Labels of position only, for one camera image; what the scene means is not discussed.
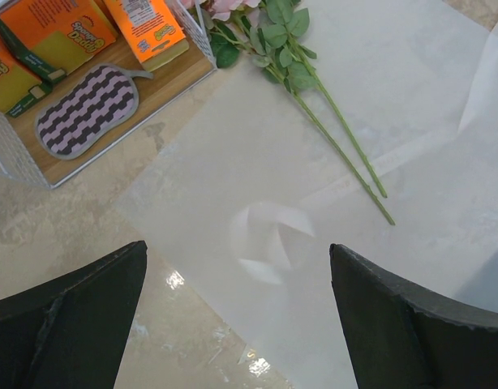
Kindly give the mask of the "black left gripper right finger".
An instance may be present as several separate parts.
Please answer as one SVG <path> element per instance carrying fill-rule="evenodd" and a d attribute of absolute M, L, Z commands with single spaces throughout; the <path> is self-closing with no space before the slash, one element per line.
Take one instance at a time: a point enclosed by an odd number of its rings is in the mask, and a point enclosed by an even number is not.
<path fill-rule="evenodd" d="M 346 246 L 332 287 L 360 388 L 498 388 L 498 313 L 435 293 Z"/>

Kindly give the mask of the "cream printed ribbon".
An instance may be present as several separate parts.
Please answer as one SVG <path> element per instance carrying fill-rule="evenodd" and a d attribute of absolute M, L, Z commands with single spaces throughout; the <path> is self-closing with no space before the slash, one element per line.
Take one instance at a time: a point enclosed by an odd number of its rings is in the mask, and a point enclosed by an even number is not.
<path fill-rule="evenodd" d="M 448 273 L 444 253 L 462 238 L 462 206 L 449 198 L 453 140 L 443 133 L 380 138 L 363 134 L 372 164 L 390 188 L 387 221 L 349 174 L 309 194 L 294 207 L 253 203 L 233 219 L 232 251 L 258 284 L 274 287 L 280 303 L 277 324 L 265 334 L 316 364 L 350 358 L 341 325 L 327 307 L 325 251 L 330 242 L 348 246 L 374 263 L 429 284 Z"/>

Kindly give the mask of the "white bouquet wrapping paper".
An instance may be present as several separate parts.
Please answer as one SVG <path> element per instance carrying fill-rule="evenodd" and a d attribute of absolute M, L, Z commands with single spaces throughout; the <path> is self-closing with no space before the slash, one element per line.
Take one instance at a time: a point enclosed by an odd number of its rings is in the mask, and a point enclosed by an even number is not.
<path fill-rule="evenodd" d="M 498 312 L 498 21 L 487 30 L 441 1 L 311 1 L 308 8 L 316 69 L 371 163 L 365 131 L 453 140 L 445 183 L 462 206 L 462 238 L 455 253 L 444 253 L 447 275 L 432 285 L 376 264 Z M 389 185 L 374 168 L 393 217 Z M 353 388 L 350 362 L 316 364 L 300 353 L 286 359 L 284 346 L 266 336 L 280 301 L 273 286 L 256 283 L 238 264 L 230 236 L 247 206 L 294 207 L 342 174 L 370 200 L 292 99 L 243 62 L 117 207 L 295 387 Z"/>

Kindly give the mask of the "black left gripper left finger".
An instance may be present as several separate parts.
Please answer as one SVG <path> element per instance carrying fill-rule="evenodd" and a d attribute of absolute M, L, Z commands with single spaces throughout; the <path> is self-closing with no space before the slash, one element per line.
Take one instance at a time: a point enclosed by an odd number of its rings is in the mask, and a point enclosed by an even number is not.
<path fill-rule="evenodd" d="M 0 300 L 0 388 L 112 388 L 147 270 L 145 242 Z"/>

